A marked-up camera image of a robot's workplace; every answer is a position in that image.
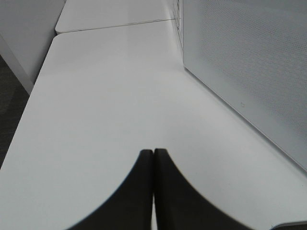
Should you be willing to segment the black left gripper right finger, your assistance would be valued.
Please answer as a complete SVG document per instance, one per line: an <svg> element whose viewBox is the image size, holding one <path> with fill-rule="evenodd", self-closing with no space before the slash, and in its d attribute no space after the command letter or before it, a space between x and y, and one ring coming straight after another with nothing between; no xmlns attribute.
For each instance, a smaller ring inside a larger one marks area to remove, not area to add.
<svg viewBox="0 0 307 230"><path fill-rule="evenodd" d="M155 149L154 202L159 230L241 230L242 224L202 197L165 149Z"/></svg>

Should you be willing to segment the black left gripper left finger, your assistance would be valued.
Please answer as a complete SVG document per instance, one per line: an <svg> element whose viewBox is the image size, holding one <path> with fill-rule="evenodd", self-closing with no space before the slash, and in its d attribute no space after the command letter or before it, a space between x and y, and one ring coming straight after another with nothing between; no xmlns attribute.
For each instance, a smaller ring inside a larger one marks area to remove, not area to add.
<svg viewBox="0 0 307 230"><path fill-rule="evenodd" d="M143 149L126 179L112 196L71 230L150 230L154 154Z"/></svg>

